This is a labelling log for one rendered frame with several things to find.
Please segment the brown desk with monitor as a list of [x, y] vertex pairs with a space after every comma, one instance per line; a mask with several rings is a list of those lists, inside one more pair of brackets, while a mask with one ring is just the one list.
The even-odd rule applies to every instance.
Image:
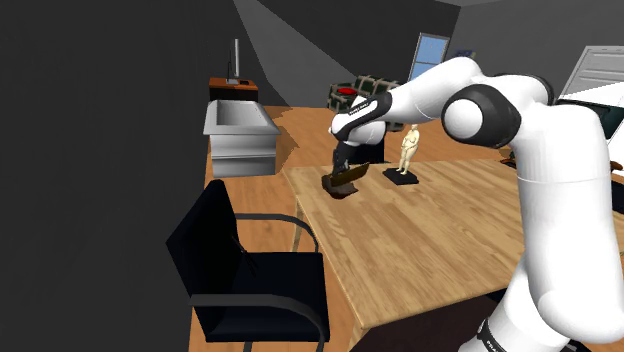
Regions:
[[234, 38], [229, 45], [225, 77], [209, 79], [210, 100], [255, 101], [259, 99], [257, 85], [240, 77], [240, 40]]

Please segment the blue window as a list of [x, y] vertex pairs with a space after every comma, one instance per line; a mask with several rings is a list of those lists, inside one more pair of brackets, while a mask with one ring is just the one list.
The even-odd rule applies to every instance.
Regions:
[[411, 64], [409, 80], [440, 64], [445, 57], [450, 38], [421, 32]]

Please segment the patterned sofa with red cushion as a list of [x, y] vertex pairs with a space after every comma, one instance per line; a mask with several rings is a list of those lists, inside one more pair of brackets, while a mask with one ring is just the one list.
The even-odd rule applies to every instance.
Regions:
[[327, 108], [335, 113], [343, 113], [354, 104], [372, 95], [383, 93], [400, 85], [401, 82], [397, 80], [387, 80], [373, 75], [359, 75], [354, 82], [330, 85]]

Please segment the grey box cabinet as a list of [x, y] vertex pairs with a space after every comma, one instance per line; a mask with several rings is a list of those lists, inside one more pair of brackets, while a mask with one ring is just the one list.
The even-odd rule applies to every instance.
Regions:
[[274, 175], [279, 128], [256, 101], [214, 100], [207, 105], [214, 178]]

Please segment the cream figurine on black base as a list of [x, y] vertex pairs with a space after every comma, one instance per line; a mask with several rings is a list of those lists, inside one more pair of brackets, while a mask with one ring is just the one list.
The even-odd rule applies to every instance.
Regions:
[[418, 150], [419, 140], [420, 132], [418, 130], [418, 125], [413, 124], [402, 140], [398, 167], [396, 169], [388, 168], [383, 172], [395, 185], [401, 186], [419, 183], [417, 176], [409, 170], [410, 161]]

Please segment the wooden table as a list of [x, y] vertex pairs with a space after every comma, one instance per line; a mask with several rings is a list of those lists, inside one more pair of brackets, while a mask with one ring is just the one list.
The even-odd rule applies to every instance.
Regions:
[[495, 160], [416, 162], [397, 186], [375, 164], [337, 200], [327, 166], [287, 168], [306, 216], [349, 301], [350, 343], [370, 329], [506, 287], [523, 252], [514, 169]]

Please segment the dark brown bowl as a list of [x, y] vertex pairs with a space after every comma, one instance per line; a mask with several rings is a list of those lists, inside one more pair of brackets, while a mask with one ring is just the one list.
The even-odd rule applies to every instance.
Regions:
[[321, 184], [323, 189], [334, 199], [344, 199], [358, 192], [358, 189], [352, 182], [339, 186], [332, 186], [329, 175], [321, 177]]

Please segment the white panelled door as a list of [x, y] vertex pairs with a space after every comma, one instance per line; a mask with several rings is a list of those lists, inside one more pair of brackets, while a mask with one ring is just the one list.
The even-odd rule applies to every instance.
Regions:
[[624, 46], [586, 46], [559, 96], [624, 82]]

